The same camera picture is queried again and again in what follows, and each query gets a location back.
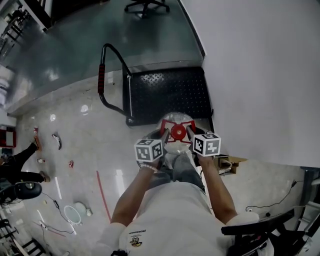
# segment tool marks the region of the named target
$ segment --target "white t-shirt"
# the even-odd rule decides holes
[[[245,212],[227,225],[258,220],[257,214]],[[221,233],[223,226],[211,213],[207,196],[199,187],[167,183],[146,192],[137,218],[128,227],[110,224],[92,255],[110,256],[123,250],[129,256],[225,256],[233,241]],[[273,247],[268,251],[261,255],[273,255]]]

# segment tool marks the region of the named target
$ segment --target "cardboard box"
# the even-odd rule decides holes
[[[231,175],[237,173],[237,167],[239,167],[239,163],[246,161],[245,158],[239,158],[234,156],[226,156],[226,157],[215,157],[214,158],[214,165],[218,169],[219,174],[222,176]],[[224,172],[223,166],[226,166],[225,161],[232,164],[230,170]]]

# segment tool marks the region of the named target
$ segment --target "red cable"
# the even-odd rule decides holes
[[[100,181],[100,176],[99,176],[99,172],[98,172],[98,171],[96,171],[96,177],[97,177],[97,179],[98,179],[98,183],[99,183],[99,187],[100,187],[100,192],[101,192],[101,196],[102,196],[102,201],[103,201],[103,203],[104,203],[104,207],[105,207],[105,210],[106,210],[106,214],[108,215],[109,221],[111,222],[110,213],[109,213],[108,206],[107,206],[107,202],[106,202],[106,199],[105,199],[105,194],[104,194],[104,191],[103,191],[102,186],[101,186],[101,181]]]

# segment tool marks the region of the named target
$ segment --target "debris on floor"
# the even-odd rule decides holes
[[[70,162],[69,162],[69,168],[70,168],[70,169],[73,169],[73,168],[74,168],[74,164],[75,164],[74,161],[70,161]]]
[[[38,158],[38,159],[36,160],[36,162],[39,163],[39,164],[43,164],[43,163],[46,162],[46,160],[44,160],[44,159],[42,159],[42,158]]]
[[[60,139],[57,135],[55,135],[55,134],[52,134],[51,136],[56,140],[57,145],[58,145],[58,150],[60,150],[61,147],[62,147],[61,139]]]

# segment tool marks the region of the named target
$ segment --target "shoe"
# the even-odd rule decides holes
[[[41,147],[40,140],[39,140],[38,136],[34,136],[33,144],[36,145],[36,150],[37,151],[41,151],[42,150],[42,147]]]
[[[43,177],[44,182],[50,182],[50,177],[46,175],[42,170],[39,172],[39,174]]]

